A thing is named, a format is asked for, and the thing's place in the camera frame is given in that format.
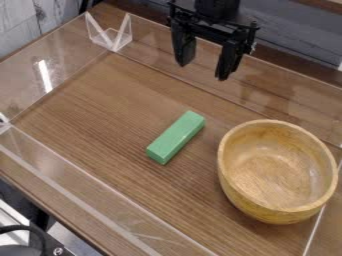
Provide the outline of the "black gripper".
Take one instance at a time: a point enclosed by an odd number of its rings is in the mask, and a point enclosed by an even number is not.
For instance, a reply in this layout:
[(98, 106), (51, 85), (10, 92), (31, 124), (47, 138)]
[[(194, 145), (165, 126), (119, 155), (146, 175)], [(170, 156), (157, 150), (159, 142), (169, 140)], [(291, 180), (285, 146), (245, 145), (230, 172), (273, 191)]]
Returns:
[(243, 54), (255, 50), (258, 22), (239, 11), (241, 0), (169, 0), (174, 55), (185, 67), (195, 58), (197, 37), (222, 44), (215, 77), (225, 81)]

